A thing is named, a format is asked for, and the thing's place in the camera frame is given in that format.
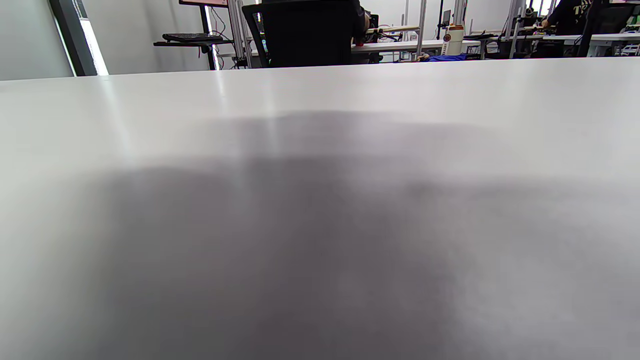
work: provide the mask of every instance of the person's arm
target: person's arm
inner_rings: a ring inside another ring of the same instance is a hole
[[[571,6],[569,0],[562,0],[554,10],[554,12],[549,15],[548,18],[542,21],[542,27],[548,28],[551,25],[556,25],[558,21],[560,21],[563,17],[566,16],[569,7]]]
[[[369,17],[367,16],[367,12],[365,12],[362,6],[360,6],[360,0],[351,0],[351,3],[353,4],[353,8],[355,9],[357,16],[354,36],[363,37],[367,32],[367,29],[369,29]]]

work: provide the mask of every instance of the person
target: person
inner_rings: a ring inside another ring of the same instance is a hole
[[[562,0],[542,27],[556,26],[556,35],[580,35],[586,22],[586,14],[593,0]]]
[[[353,38],[362,39],[367,33],[367,29],[371,24],[371,15],[360,6],[360,0],[350,0],[355,9],[356,17],[353,22]]]

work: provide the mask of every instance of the keyboard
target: keyboard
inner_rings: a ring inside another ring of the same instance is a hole
[[[205,33],[181,33],[181,34],[163,34],[162,38],[167,41],[178,42],[210,42],[222,41],[222,37],[218,35],[210,35]]]

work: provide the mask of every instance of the white bottle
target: white bottle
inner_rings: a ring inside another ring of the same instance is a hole
[[[462,39],[465,37],[465,27],[451,25],[447,27],[442,43],[442,55],[456,56],[462,53]]]

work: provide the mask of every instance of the table surface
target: table surface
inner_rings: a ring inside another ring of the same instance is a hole
[[[0,358],[638,359],[636,69],[0,82]]]
[[[581,35],[553,35],[545,36],[545,40],[576,40]],[[593,34],[592,40],[597,41],[634,41],[640,40],[640,33],[624,33],[624,34]]]
[[[436,49],[442,47],[443,40],[423,40],[422,46],[424,49]],[[462,41],[464,46],[480,46],[479,41],[464,40]],[[398,41],[398,42],[378,42],[375,44],[364,44],[363,46],[353,46],[351,48],[352,53],[369,53],[371,51],[409,51],[415,50],[418,46],[418,41]],[[258,56],[258,51],[253,50],[252,56]],[[220,54],[220,56],[235,56],[235,54]]]

